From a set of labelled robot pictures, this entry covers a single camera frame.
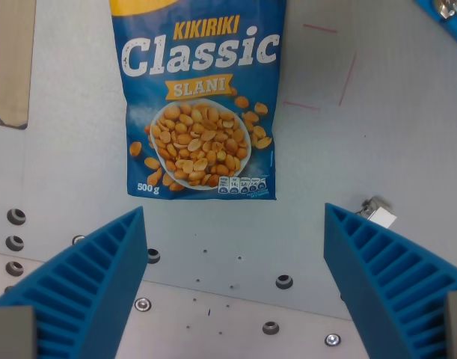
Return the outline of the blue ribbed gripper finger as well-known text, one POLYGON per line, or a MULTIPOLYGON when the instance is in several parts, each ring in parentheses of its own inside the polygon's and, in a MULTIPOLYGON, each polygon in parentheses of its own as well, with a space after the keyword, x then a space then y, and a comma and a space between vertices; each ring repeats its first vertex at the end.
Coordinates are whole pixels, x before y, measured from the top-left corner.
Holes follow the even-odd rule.
POLYGON ((0 307, 34 310, 37 358, 115 358, 147 264, 138 207, 34 270, 0 307))
POLYGON ((447 358, 444 308, 457 267, 330 203, 324 259, 370 358, 447 358))

